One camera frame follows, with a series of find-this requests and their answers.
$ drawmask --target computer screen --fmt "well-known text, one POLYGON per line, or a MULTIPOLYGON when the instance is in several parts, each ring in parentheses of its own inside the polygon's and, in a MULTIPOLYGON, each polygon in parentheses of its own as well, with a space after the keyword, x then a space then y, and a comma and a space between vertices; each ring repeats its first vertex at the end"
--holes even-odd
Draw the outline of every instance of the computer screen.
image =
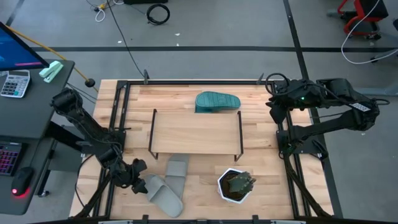
POLYGON ((0 22, 0 71, 48 66, 44 59, 0 22))

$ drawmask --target gray slipper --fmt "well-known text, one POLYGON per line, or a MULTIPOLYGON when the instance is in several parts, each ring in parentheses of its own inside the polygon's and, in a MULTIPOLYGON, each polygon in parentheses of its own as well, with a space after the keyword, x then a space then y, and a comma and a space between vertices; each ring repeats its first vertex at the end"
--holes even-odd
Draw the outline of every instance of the gray slipper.
POLYGON ((189 154, 174 154, 169 159, 165 182, 182 199, 187 176, 189 154))
POLYGON ((168 216, 177 218, 183 210, 180 197, 158 175, 149 174, 144 180, 148 201, 156 204, 168 216))

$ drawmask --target computer mouse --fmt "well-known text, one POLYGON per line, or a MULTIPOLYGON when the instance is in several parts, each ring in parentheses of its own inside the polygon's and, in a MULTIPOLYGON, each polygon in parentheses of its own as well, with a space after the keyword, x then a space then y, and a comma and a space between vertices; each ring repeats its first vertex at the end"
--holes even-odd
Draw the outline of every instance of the computer mouse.
POLYGON ((30 180, 32 180, 33 176, 33 168, 24 167, 22 169, 17 170, 14 175, 14 180, 12 180, 11 184, 11 192, 15 196, 23 195, 27 188, 29 187, 30 180))

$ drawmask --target rgb keyboard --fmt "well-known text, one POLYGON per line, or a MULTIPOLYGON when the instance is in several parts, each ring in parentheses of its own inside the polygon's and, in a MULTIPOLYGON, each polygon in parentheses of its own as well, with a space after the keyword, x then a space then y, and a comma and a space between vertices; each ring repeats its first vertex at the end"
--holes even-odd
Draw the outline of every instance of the rgb keyboard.
POLYGON ((0 175, 12 176, 22 154, 22 143, 0 142, 0 175))

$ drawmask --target white cable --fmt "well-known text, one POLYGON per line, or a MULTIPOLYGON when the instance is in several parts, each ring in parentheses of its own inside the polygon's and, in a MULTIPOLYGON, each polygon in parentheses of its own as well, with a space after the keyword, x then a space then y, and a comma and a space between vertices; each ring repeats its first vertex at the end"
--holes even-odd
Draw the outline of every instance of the white cable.
POLYGON ((122 3, 117 3, 119 0, 113 0, 113 3, 115 3, 115 4, 124 4, 124 2, 122 2, 122 3))
POLYGON ((99 10, 99 11, 97 12, 97 15, 95 16, 95 21, 96 21, 96 22, 102 22, 102 21, 105 19, 105 16, 106 16, 106 15, 105 15, 105 12, 104 12, 102 9, 98 8, 98 10, 99 10), (104 17, 102 17, 102 19, 98 20, 98 15, 99 15, 101 12, 104 14, 104 17))
POLYGON ((350 61, 350 60, 347 58, 347 56, 344 54, 343 47, 344 47, 344 45, 346 44, 346 42, 347 42, 348 38, 350 37, 350 35, 353 33, 353 31, 355 30, 355 28, 356 28, 362 21, 364 21, 364 20, 373 12, 373 10, 376 8, 376 6, 379 4, 379 2, 380 2, 380 0, 378 0, 378 1, 375 3, 375 5, 374 5, 374 7, 372 8, 372 10, 371 10, 363 19, 361 19, 360 22, 357 23, 357 24, 354 26, 354 28, 351 29, 351 31, 350 31, 349 34, 347 35, 346 39, 344 40, 343 45, 341 46, 341 53, 343 54, 344 58, 345 58, 349 63, 353 63, 353 64, 355 64, 355 65, 363 65, 363 64, 366 64, 366 63, 371 63, 371 62, 375 62, 375 61, 380 60, 380 59, 384 59, 384 58, 386 58, 386 57, 390 57, 391 55, 394 55, 395 53, 398 52, 398 49, 397 49, 397 50, 393 51, 393 53, 391 53, 391 54, 385 55, 385 56, 383 56, 383 57, 375 58, 375 59, 370 60, 370 61, 367 61, 367 62, 352 62, 352 61, 350 61))

